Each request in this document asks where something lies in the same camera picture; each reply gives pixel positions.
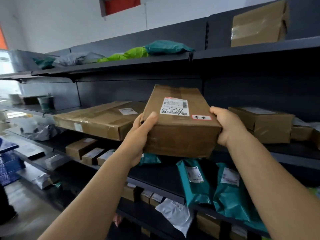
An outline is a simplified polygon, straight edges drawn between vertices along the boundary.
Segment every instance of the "finger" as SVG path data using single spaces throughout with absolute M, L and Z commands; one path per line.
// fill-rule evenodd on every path
M 137 129 L 140 127 L 140 120 L 141 120 L 142 114 L 139 114 L 139 116 L 134 120 L 134 123 L 132 125 L 133 129 Z
M 224 110 L 224 108 L 219 108 L 219 107 L 215 107 L 215 106 L 211 106 L 210 107 L 210 113 L 218 115 L 218 113 L 221 113 Z
M 143 124 L 140 126 L 140 130 L 142 133 L 147 134 L 152 127 L 157 123 L 158 121 L 158 115 L 156 112 L 152 112 L 149 117 L 143 122 Z

